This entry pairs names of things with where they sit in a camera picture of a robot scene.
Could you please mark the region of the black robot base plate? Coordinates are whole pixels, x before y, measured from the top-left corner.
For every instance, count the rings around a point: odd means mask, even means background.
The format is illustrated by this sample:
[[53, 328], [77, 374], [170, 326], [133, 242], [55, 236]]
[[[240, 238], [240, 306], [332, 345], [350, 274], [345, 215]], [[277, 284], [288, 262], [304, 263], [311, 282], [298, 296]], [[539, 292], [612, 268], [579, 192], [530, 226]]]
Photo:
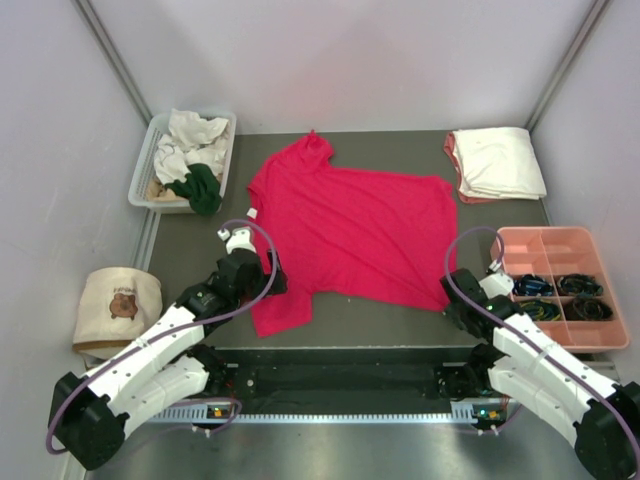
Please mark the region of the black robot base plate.
[[448, 413], [454, 401], [503, 406], [463, 385], [462, 348], [222, 349], [204, 393], [241, 401], [245, 414]]

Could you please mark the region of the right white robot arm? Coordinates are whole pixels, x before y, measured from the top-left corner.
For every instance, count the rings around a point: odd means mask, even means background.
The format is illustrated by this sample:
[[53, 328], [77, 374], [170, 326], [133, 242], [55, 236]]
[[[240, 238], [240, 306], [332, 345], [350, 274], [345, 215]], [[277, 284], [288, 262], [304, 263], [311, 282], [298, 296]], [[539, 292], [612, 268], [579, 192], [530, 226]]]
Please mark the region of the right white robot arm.
[[509, 296], [489, 296], [467, 269], [441, 280], [447, 315], [481, 339], [469, 388], [515, 399], [558, 432], [595, 479], [639, 476], [639, 385], [599, 373], [545, 334]]

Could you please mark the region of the red t-shirt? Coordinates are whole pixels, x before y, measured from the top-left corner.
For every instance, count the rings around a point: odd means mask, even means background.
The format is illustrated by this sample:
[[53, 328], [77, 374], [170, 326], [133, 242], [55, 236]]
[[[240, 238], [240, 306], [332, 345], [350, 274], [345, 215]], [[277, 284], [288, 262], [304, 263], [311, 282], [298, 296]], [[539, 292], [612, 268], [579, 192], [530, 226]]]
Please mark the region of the red t-shirt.
[[457, 235], [452, 185], [439, 176], [332, 165], [329, 141], [311, 132], [271, 155], [248, 185], [257, 225], [270, 236], [287, 291], [251, 310], [256, 333], [309, 323], [313, 297], [339, 293], [428, 311]]

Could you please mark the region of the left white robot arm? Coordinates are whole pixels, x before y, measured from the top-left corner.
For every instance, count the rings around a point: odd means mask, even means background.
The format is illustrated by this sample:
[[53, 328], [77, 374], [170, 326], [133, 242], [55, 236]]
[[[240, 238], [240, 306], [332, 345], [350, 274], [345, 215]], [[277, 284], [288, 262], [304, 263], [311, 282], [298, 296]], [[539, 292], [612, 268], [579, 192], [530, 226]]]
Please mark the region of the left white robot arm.
[[283, 294], [287, 277], [274, 250], [270, 269], [237, 248], [217, 262], [209, 278], [187, 288], [165, 314], [120, 353], [87, 373], [67, 373], [54, 386], [45, 445], [70, 453], [87, 470], [106, 464], [143, 423], [198, 395], [230, 399], [229, 369], [204, 339], [268, 295]]

